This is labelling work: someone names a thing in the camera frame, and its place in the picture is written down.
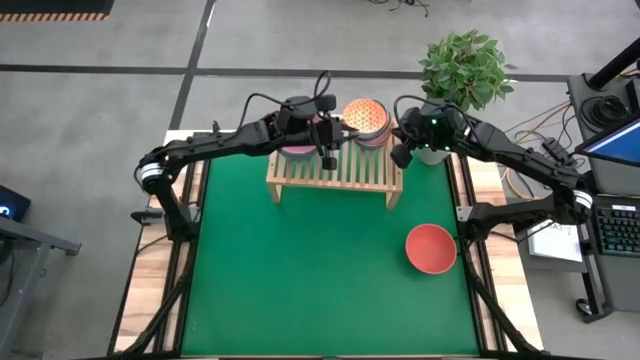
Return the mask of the orange honeycomb patterned bowl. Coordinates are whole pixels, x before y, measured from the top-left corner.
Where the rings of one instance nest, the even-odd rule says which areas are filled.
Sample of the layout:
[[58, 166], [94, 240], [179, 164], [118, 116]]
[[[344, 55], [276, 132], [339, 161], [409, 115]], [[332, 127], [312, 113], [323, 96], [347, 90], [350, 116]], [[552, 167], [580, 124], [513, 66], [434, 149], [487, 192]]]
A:
[[370, 98], [355, 99], [348, 103], [342, 112], [342, 119], [357, 130], [357, 139], [363, 141], [381, 136], [389, 122], [384, 106]]

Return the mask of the black device with blue light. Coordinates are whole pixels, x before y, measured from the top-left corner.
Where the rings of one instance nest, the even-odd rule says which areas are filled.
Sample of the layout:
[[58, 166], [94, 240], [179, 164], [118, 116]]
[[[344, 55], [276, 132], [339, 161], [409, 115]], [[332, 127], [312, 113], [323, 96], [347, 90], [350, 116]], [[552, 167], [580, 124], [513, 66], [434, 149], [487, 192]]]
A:
[[29, 198], [0, 185], [0, 216], [21, 222], [30, 205]]

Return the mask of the blue bowl red patterned outside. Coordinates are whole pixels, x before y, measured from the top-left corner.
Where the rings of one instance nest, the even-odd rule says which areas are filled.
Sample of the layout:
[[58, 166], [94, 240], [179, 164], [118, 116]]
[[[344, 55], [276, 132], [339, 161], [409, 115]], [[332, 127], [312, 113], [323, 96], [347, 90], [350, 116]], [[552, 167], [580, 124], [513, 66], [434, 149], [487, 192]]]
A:
[[388, 118], [379, 129], [371, 133], [360, 134], [356, 137], [355, 141], [359, 146], [364, 148], [380, 148], [384, 146], [391, 137], [392, 129], [393, 120]]

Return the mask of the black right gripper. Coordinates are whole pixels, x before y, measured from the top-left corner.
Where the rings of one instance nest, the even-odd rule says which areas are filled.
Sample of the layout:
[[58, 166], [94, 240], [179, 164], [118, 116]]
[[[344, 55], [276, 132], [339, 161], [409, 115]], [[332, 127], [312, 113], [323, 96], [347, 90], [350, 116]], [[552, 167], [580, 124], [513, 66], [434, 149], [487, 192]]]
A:
[[397, 167], [406, 169], [414, 158], [414, 152], [425, 165], [435, 166], [443, 161], [443, 151], [431, 144], [432, 124], [432, 119], [422, 114], [418, 107], [407, 109], [397, 119], [397, 126], [391, 128], [389, 137], [389, 143], [395, 144], [390, 157]]

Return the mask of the black backlit keyboard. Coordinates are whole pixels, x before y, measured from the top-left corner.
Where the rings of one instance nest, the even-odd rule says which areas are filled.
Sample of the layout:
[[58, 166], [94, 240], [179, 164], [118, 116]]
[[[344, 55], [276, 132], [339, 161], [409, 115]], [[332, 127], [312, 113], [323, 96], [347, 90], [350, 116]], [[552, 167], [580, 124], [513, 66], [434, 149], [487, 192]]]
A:
[[640, 257], [640, 208], [631, 205], [598, 207], [594, 230], [602, 254]]

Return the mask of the black stand pole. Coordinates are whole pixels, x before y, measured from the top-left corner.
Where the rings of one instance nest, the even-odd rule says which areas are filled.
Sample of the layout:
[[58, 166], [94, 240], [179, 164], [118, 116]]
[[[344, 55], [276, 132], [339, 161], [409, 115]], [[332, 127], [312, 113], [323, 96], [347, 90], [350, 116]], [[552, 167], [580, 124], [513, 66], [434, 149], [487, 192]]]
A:
[[640, 36], [616, 55], [604, 67], [590, 77], [586, 77], [589, 88], [599, 91], [627, 67], [640, 59]]

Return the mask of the computer monitor with blue screen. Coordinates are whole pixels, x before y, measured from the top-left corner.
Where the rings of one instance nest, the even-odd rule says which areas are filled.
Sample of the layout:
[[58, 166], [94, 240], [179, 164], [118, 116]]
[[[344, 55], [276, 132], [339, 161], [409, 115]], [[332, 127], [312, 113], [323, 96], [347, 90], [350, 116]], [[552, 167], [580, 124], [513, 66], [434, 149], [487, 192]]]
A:
[[575, 152], [589, 158], [640, 167], [640, 111], [583, 141]]

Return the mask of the black mat with hazard stripes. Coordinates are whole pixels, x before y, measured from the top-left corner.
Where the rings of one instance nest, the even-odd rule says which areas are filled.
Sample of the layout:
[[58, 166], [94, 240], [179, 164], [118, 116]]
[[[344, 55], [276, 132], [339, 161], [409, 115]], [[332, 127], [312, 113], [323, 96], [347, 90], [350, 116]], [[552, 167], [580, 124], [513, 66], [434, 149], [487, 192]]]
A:
[[0, 0], [0, 23], [103, 21], [115, 0]]

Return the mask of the white paper sheet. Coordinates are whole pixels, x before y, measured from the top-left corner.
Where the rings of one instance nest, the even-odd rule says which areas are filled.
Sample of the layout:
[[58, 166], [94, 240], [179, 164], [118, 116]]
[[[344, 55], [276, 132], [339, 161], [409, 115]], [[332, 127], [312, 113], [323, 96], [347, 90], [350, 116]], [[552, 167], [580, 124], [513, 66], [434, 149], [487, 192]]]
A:
[[529, 254], [539, 257], [582, 262], [579, 228], [546, 220], [527, 233]]

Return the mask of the black power strip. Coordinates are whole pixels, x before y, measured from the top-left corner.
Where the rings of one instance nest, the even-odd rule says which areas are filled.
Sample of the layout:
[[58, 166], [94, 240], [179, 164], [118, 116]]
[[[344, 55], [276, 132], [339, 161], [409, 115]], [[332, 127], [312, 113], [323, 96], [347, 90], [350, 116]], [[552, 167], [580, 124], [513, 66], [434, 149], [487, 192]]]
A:
[[578, 162], [555, 138], [546, 137], [542, 142], [542, 148], [557, 164], [568, 168], [577, 167]]

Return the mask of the potted green plant white pot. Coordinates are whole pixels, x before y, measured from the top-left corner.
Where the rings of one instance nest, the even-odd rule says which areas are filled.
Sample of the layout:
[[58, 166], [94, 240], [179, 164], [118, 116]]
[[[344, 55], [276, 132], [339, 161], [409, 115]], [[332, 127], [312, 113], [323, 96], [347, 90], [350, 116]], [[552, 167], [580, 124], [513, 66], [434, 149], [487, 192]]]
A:
[[449, 110], [463, 126], [463, 134], [473, 145], [485, 148], [488, 139], [476, 132], [476, 121], [467, 114], [480, 111], [513, 91], [505, 74], [506, 60], [498, 41], [477, 30], [451, 33], [427, 48], [419, 61], [424, 115]]

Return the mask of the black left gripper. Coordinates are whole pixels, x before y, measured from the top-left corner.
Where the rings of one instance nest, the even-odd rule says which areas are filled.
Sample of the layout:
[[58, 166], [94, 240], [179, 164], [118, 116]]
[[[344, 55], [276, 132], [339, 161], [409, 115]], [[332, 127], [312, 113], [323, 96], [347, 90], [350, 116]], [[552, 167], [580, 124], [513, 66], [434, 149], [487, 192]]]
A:
[[336, 109], [336, 96], [333, 94], [321, 95], [313, 104], [316, 114], [310, 123], [311, 138], [321, 158], [321, 166], [324, 170], [336, 170], [337, 158], [332, 154], [345, 141], [358, 138], [359, 130], [342, 123], [331, 116], [330, 112]]

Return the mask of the grey equipment cart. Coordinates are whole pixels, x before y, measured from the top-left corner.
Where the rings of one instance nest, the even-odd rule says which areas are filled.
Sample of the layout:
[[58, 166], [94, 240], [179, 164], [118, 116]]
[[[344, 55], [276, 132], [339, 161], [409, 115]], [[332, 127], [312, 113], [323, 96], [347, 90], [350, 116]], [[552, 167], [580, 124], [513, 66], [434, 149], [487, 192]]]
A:
[[[568, 94], [583, 141], [640, 111], [639, 79], [615, 77], [596, 91], [588, 87], [586, 77], [590, 75], [571, 76], [568, 80]], [[601, 302], [588, 297], [589, 306], [582, 315], [589, 323], [613, 311], [640, 312], [640, 257], [602, 254], [594, 230], [598, 207], [631, 205], [640, 208], [640, 167], [587, 158], [590, 171], [585, 174], [585, 181], [593, 196], [593, 213], [587, 229], [604, 293]]]

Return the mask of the large pink bowl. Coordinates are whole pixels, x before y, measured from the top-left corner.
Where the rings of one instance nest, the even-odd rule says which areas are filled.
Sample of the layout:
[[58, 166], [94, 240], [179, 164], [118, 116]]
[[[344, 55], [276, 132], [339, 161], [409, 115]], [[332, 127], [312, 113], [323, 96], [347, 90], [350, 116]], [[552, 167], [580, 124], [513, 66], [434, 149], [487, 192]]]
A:
[[[292, 118], [283, 127], [283, 129], [286, 133], [299, 133], [304, 130], [308, 130], [310, 123], [316, 124], [319, 121], [320, 119], [316, 114], [305, 119]], [[296, 146], [277, 148], [275, 151], [271, 153], [271, 156], [281, 155], [293, 161], [307, 161], [316, 154], [317, 154], [317, 149], [315, 145], [304, 145], [304, 146], [296, 145]]]

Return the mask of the large red bowl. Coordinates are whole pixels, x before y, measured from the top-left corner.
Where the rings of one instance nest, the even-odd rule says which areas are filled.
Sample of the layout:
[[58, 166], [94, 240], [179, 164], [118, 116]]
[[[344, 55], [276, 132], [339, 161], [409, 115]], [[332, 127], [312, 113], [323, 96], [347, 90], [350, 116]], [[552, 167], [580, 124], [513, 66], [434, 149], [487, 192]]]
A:
[[458, 255], [454, 238], [435, 224], [414, 227], [407, 235], [405, 253], [414, 268], [429, 275], [449, 271]]

